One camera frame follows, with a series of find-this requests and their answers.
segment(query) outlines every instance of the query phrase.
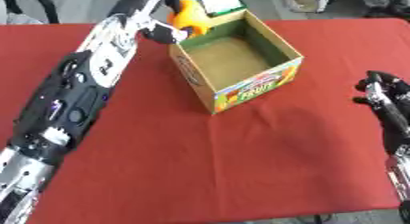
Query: orange toy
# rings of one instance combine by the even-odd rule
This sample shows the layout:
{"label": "orange toy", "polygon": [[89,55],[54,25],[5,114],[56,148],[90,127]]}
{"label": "orange toy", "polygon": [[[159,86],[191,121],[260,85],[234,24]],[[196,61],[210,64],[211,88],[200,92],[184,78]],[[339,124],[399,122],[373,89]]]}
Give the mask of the orange toy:
{"label": "orange toy", "polygon": [[180,0],[180,13],[177,15],[171,13],[168,17],[168,23],[178,29],[193,27],[194,31],[191,37],[205,35],[211,25],[205,10],[195,0]]}

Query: robotic hand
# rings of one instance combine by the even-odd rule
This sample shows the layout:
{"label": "robotic hand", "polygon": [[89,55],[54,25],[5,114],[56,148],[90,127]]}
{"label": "robotic hand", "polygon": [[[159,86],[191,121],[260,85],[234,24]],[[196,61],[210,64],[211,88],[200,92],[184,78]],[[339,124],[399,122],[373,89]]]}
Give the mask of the robotic hand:
{"label": "robotic hand", "polygon": [[[120,0],[33,93],[0,153],[1,224],[26,222],[65,156],[81,143],[109,101],[136,53],[138,32],[164,44],[189,37],[192,27],[179,30],[150,16],[162,2]],[[165,3],[179,13],[179,0]]]}
{"label": "robotic hand", "polygon": [[368,71],[356,85],[365,97],[355,97],[369,105],[383,128],[383,143],[390,156],[387,173],[402,201],[399,208],[405,223],[410,223],[410,86],[394,75]]}

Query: table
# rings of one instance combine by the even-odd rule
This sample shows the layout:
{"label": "table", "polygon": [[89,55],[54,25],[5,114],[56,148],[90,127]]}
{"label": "table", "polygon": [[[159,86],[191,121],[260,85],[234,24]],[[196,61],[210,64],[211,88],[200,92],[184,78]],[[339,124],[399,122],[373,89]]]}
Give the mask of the table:
{"label": "table", "polygon": [[[203,223],[394,208],[381,129],[353,85],[410,77],[398,19],[270,21],[306,56],[294,82],[210,116],[167,47],[143,40],[30,224]],[[0,139],[90,25],[0,27]]]}

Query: fruit box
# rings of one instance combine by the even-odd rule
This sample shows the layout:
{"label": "fruit box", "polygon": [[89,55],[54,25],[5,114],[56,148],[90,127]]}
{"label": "fruit box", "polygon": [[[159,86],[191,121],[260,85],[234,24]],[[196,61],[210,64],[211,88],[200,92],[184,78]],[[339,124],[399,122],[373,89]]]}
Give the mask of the fruit box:
{"label": "fruit box", "polygon": [[212,114],[293,80],[303,56],[247,9],[211,23],[208,34],[169,52]]}

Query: floor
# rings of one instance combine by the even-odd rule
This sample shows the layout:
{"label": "floor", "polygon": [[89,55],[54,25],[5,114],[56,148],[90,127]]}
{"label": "floor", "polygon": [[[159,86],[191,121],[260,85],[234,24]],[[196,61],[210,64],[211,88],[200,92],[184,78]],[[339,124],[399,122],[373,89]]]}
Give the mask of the floor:
{"label": "floor", "polygon": [[[54,0],[62,23],[96,23],[102,20],[117,0]],[[336,0],[325,13],[300,14],[290,12],[282,0],[243,0],[248,8],[263,20],[267,19],[329,19],[360,17],[365,12],[361,0]],[[35,0],[18,0],[29,16],[46,21],[42,8]],[[155,18],[165,20],[168,10],[161,7]],[[311,223],[309,218],[270,219],[246,221],[248,224],[297,224]],[[373,210],[337,214],[329,224],[399,224],[402,223],[396,210]]]}

